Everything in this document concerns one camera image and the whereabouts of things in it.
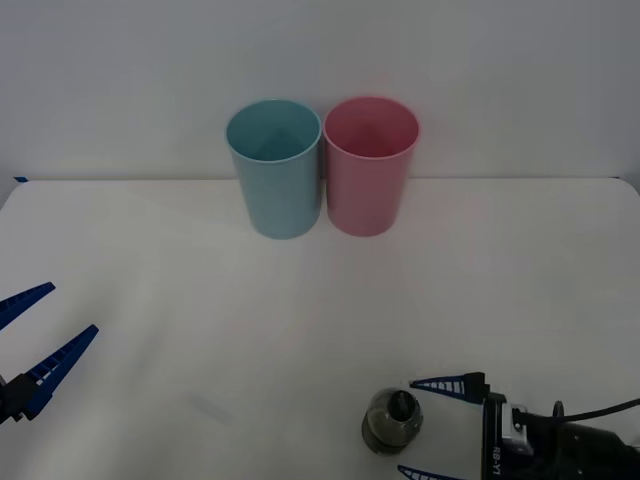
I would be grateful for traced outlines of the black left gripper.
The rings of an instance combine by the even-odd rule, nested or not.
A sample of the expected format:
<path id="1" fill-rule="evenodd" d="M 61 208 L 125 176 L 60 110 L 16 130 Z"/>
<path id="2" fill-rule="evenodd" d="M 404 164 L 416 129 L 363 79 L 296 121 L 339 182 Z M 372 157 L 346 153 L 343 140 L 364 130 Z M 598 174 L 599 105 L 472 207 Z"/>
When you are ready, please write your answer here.
<path id="1" fill-rule="evenodd" d="M 0 329 L 54 290 L 55 285 L 47 282 L 1 300 Z M 1 378 L 1 423 L 8 419 L 18 422 L 22 418 L 33 420 L 37 417 L 98 332 L 96 325 L 90 325 L 26 373 L 9 382 Z"/>

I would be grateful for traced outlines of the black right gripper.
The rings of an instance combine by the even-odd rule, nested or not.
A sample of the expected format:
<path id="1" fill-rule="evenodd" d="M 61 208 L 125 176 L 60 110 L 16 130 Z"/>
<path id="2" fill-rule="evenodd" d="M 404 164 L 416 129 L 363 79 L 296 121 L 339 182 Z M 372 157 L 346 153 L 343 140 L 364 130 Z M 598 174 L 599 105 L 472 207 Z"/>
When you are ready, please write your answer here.
<path id="1" fill-rule="evenodd" d="M 409 387 L 440 394 L 474 405 L 483 403 L 482 479 L 537 479 L 537 458 L 532 444 L 532 427 L 516 425 L 515 413 L 529 412 L 523 405 L 512 404 L 502 394 L 490 392 L 482 372 L 412 380 Z M 457 477 L 398 465 L 398 472 L 408 480 L 460 480 Z"/>

